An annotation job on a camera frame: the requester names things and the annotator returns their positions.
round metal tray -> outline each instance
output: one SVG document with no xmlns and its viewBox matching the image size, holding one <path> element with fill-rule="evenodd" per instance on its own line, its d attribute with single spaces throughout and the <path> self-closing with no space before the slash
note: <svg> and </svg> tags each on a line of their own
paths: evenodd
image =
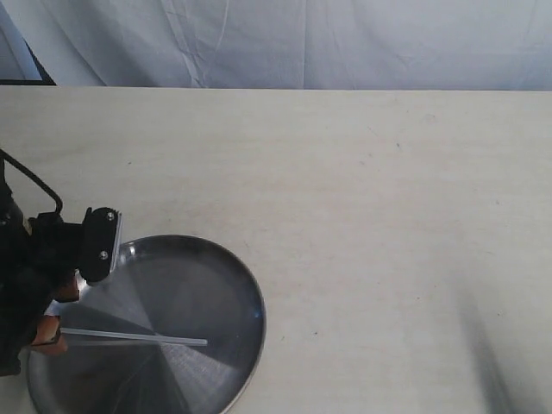
<svg viewBox="0 0 552 414">
<path fill-rule="evenodd" d="M 122 245 L 110 281 L 85 287 L 61 316 L 66 328 L 208 345 L 66 336 L 62 356 L 29 357 L 28 387 L 41 414 L 226 412 L 254 373 L 266 328 L 251 272 L 225 248 L 181 235 Z"/>
</svg>

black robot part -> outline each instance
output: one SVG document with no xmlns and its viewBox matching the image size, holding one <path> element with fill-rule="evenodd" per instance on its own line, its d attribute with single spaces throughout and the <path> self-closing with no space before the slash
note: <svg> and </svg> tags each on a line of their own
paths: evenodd
<svg viewBox="0 0 552 414">
<path fill-rule="evenodd" d="M 32 179 L 55 201 L 55 210 L 28 220 L 5 179 L 5 162 Z M 104 280 L 118 250 L 121 216 L 88 209 L 82 223 L 65 223 L 61 198 L 40 178 L 0 149 L 0 376 L 21 371 L 19 352 L 53 295 L 79 270 L 89 283 Z"/>
</svg>

white fabric curtain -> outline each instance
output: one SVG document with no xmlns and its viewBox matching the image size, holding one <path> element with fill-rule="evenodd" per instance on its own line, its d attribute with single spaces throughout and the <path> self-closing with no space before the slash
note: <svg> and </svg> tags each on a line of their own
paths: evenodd
<svg viewBox="0 0 552 414">
<path fill-rule="evenodd" d="M 0 1 L 60 85 L 552 90 L 552 2 Z"/>
<path fill-rule="evenodd" d="M 0 3 L 0 79 L 38 80 L 41 75 L 25 40 Z"/>
</svg>

black cable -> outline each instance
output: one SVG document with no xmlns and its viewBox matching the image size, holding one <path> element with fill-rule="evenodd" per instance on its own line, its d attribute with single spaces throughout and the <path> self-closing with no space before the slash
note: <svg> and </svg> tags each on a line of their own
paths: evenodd
<svg viewBox="0 0 552 414">
<path fill-rule="evenodd" d="M 14 157 L 6 153 L 0 148 L 0 157 L 8 161 L 12 166 L 17 168 L 22 174 L 31 179 L 35 184 L 37 184 L 48 196 L 50 196 L 53 201 L 55 201 L 55 213 L 61 213 L 63 209 L 63 201 L 61 197 L 58 196 L 54 190 L 52 190 L 44 181 L 42 181 L 34 172 L 26 168 L 21 162 L 16 160 Z"/>
</svg>

wooden table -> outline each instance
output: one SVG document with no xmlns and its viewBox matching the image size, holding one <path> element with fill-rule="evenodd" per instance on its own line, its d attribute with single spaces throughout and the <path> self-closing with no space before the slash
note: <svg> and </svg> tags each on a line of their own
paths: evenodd
<svg viewBox="0 0 552 414">
<path fill-rule="evenodd" d="M 108 205 L 126 240 L 248 264 L 267 341 L 233 413 L 482 413 L 484 333 L 552 407 L 552 94 L 2 87 L 0 145 L 66 220 Z M 23 381 L 3 412 L 33 412 Z"/>
</svg>

